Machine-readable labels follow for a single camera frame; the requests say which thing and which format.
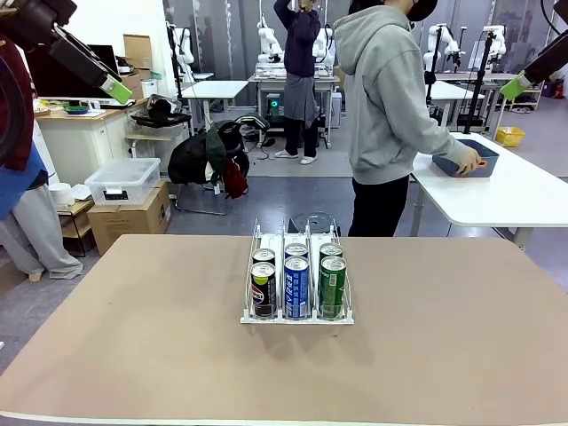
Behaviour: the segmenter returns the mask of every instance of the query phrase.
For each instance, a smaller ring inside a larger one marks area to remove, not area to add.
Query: box
[[[101,256],[121,235],[165,233],[171,220],[167,183],[159,181],[147,200],[138,206],[95,206],[87,216]]]
[[[142,204],[160,181],[159,158],[112,160],[85,180],[97,205]]]
[[[152,71],[149,69],[136,68],[134,72],[138,73],[140,80],[152,80]]]
[[[152,41],[148,35],[124,35],[126,61],[135,68],[152,69]]]
[[[440,169],[442,169],[448,176],[452,178],[489,178],[495,170],[497,160],[499,160],[499,155],[475,140],[458,140],[464,145],[475,149],[479,153],[479,156],[483,160],[483,162],[479,164],[479,167],[475,171],[469,173],[469,175],[458,176],[456,175],[456,173],[460,169],[460,166],[458,166],[455,162],[451,162],[450,160],[441,157],[440,155],[433,155],[432,161],[434,161],[434,164],[436,164]]]

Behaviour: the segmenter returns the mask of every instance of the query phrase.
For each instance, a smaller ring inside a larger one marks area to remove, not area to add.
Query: stand
[[[442,27],[438,28],[438,38],[436,39],[436,50],[434,51],[434,57],[432,58],[432,69],[430,70],[431,77],[430,82],[428,83],[428,92],[426,93],[426,105],[430,105],[432,103],[432,79],[436,75],[436,63],[438,62],[438,50],[440,48],[440,43],[442,42]]]
[[[483,52],[483,58],[481,59],[481,65],[479,66],[479,71],[477,71],[477,80],[475,84],[475,89],[473,91],[473,98],[471,98],[471,104],[469,105],[468,120],[465,124],[464,134],[469,135],[471,133],[471,124],[473,123],[473,116],[476,112],[477,101],[479,100],[479,93],[481,93],[481,86],[483,86],[483,79],[485,77],[485,66],[487,65],[487,60],[489,59],[489,51],[491,50],[491,45],[495,39],[494,33],[489,33],[487,39],[485,40],[485,50]]]

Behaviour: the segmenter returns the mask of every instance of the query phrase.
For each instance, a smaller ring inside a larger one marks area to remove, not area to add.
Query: table
[[[354,326],[245,326],[250,238],[122,236],[4,372],[0,414],[227,426],[568,419],[568,298],[515,246],[342,244]],[[479,273],[464,273],[472,259]]]
[[[315,78],[315,90],[318,93],[327,94],[327,106],[326,106],[326,147],[331,145],[331,119],[332,119],[332,102],[333,93],[335,91],[335,85],[341,80],[338,76],[333,77],[316,77]],[[274,76],[274,77],[257,77],[252,75],[248,79],[249,83],[256,84],[256,104],[257,112],[261,117],[263,114],[263,93],[264,92],[284,92],[286,87],[286,76]]]
[[[521,249],[533,228],[568,227],[568,184],[481,135],[453,134],[499,154],[495,171],[489,178],[449,177],[429,155],[419,154],[413,173],[419,193],[412,236],[418,235],[425,193],[452,224],[494,228]]]
[[[447,127],[447,120],[452,110],[452,104],[456,105],[458,101],[473,99],[473,91],[467,91],[461,87],[455,86],[450,83],[437,81],[432,84],[431,92],[432,100],[444,102],[444,115],[442,116],[441,127]]]
[[[87,218],[87,211],[95,205],[93,200],[77,201],[70,209],[58,208],[59,217],[71,217],[71,224],[61,224],[63,238],[78,239],[81,246],[81,257],[86,257],[87,252],[83,244],[83,237],[91,230],[91,223]]]
[[[184,99],[199,99],[203,102],[203,114],[205,115],[205,129],[211,129],[211,113],[209,102],[212,99],[222,99],[225,102],[225,111],[228,110],[228,100],[235,99],[249,82],[244,81],[204,81],[182,91]]]

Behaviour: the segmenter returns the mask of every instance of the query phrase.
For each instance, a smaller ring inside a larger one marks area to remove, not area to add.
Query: cardboard box
[[[165,233],[171,220],[170,194],[166,181],[161,180],[140,206],[95,206],[87,216],[101,256],[121,235]]]
[[[148,35],[124,35],[126,61],[135,68],[152,69],[152,41]]]
[[[152,71],[149,69],[135,69],[135,73],[138,73],[140,80],[150,80],[152,78]]]

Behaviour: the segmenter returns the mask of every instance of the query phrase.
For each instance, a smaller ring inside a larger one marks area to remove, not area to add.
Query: person
[[[16,46],[1,35],[0,59],[8,66],[3,72],[20,90],[25,111],[20,139],[0,161],[0,245],[32,282],[38,282],[45,270],[53,279],[72,279],[83,271],[83,264],[63,248],[59,217],[46,185],[47,169],[32,140],[29,75]],[[0,135],[5,135],[11,113],[6,98],[0,96]]]
[[[437,0],[352,0],[335,23],[352,135],[355,192],[351,237],[393,237],[406,206],[418,152],[442,154],[465,175],[478,153],[430,119],[422,54],[410,21],[426,19]]]
[[[288,31],[284,66],[284,132],[286,148],[276,158],[298,158],[300,131],[304,132],[304,158],[300,164],[316,161],[318,144],[318,106],[315,97],[315,59],[313,44],[321,29],[318,13],[313,10],[315,0],[300,0],[300,11],[292,12],[291,0],[276,0],[274,11]]]

